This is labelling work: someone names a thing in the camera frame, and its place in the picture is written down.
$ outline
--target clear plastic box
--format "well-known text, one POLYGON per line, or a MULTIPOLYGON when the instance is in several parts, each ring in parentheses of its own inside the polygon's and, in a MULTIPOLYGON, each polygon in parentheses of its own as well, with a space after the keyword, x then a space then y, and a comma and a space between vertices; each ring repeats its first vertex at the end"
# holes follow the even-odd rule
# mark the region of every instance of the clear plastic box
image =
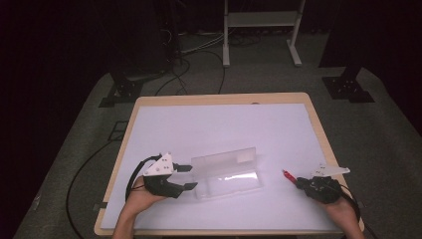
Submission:
POLYGON ((262 187, 254 147, 192 158, 198 199, 227 196, 262 187))

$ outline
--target person's arm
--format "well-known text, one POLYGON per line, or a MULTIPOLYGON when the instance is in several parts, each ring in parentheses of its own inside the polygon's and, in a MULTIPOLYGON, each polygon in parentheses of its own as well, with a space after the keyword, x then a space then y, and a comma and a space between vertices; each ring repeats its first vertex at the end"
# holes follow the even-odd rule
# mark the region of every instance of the person's arm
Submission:
POLYGON ((347 239, 365 238, 360 230, 354 209, 346 199, 340 197, 335 203, 319 203, 319 205, 325 209, 335 225, 344 232, 347 239))
POLYGON ((133 190, 126 200, 123 208, 118 216, 117 223, 115 224, 112 238, 115 239, 131 239, 133 238, 134 220, 137 214, 146 210, 154 202, 164 199, 163 196, 152 195, 143 186, 143 177, 136 179, 133 184, 133 190))

